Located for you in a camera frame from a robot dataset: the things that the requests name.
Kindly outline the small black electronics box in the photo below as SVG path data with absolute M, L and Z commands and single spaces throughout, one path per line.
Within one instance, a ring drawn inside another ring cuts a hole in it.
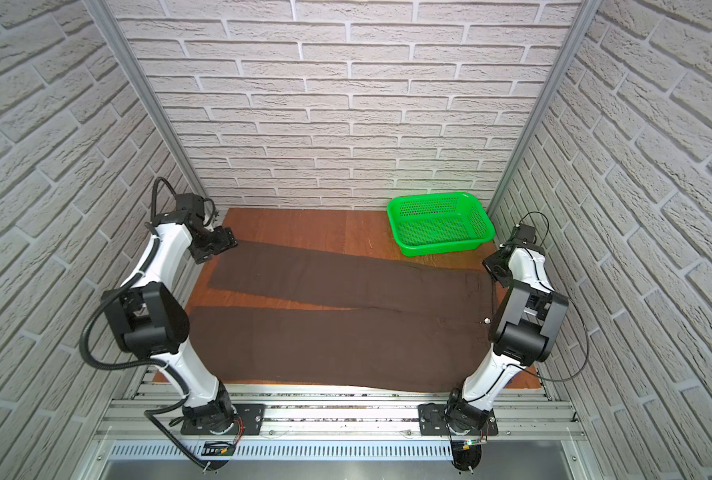
M 237 445 L 227 441 L 207 441 L 202 447 L 202 455 L 206 457 L 231 457 L 235 454 Z

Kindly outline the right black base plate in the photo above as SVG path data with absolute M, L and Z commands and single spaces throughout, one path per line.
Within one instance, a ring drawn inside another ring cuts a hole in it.
M 417 407 L 420 435 L 498 436 L 499 425 L 494 411 L 482 411 L 468 405 L 424 403 Z

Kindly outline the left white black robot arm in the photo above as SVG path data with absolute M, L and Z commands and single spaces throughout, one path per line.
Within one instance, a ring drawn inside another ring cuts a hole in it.
M 185 255 L 203 264 L 238 246 L 230 229 L 213 227 L 195 193 L 175 196 L 175 208 L 156 214 L 133 274 L 103 295 L 102 312 L 120 349 L 152 361 L 184 398 L 184 434 L 225 434 L 239 424 L 230 396 L 190 342 L 190 320 L 172 292 Z

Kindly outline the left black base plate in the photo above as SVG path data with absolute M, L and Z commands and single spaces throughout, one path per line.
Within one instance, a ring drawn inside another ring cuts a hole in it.
M 237 436 L 239 433 L 238 419 L 242 420 L 244 436 L 259 436 L 266 413 L 265 404 L 243 403 L 234 404 L 236 413 L 234 420 L 207 421 L 207 420 L 184 420 L 181 424 L 180 432 L 184 435 L 217 435 L 217 436 Z

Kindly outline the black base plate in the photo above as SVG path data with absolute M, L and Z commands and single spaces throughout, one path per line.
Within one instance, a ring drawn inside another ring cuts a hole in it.
M 420 435 L 498 436 L 499 425 L 494 411 L 482 411 L 468 405 L 424 403 L 417 407 Z
M 184 420 L 181 424 L 180 432 L 184 435 L 217 435 L 217 436 L 237 436 L 239 433 L 238 419 L 242 420 L 244 436 L 259 436 L 266 413 L 265 404 L 243 403 L 234 404 L 236 413 L 234 420 L 207 421 L 207 420 Z

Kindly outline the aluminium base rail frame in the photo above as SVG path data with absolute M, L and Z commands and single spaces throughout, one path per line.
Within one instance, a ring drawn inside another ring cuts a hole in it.
M 499 435 L 420 435 L 417 407 L 444 404 L 438 393 L 408 393 L 363 387 L 249 385 L 229 387 L 234 404 L 266 405 L 259 436 L 186 435 L 182 442 L 203 467 L 226 468 L 240 461 L 441 461 L 477 452 L 479 468 L 490 472 L 509 459 L 498 448 L 514 448 L 530 467 L 547 466 L 543 447 L 558 453 L 558 463 L 573 479 L 599 479 L 601 470 L 574 407 L 550 399 L 540 389 L 507 389 L 494 412 Z M 235 443 L 231 457 L 206 457 L 207 441 Z

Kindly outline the brown trousers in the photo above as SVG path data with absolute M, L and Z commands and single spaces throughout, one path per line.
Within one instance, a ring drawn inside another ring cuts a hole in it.
M 442 392 L 490 348 L 496 296 L 479 270 L 246 242 L 220 256 L 210 284 L 298 303 L 192 310 L 191 343 L 224 382 Z

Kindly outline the green plastic basket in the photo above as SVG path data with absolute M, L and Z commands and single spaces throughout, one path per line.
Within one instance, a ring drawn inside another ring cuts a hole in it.
M 471 251 L 496 235 L 481 202 L 465 192 L 395 198 L 386 213 L 394 240 L 407 257 Z

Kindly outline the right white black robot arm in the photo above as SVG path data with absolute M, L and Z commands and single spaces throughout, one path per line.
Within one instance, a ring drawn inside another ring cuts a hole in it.
M 462 435 L 483 432 L 511 379 L 549 357 L 569 307 L 568 297 L 551 285 L 533 226 L 516 224 L 484 266 L 507 292 L 490 325 L 489 352 L 445 408 L 448 428 Z

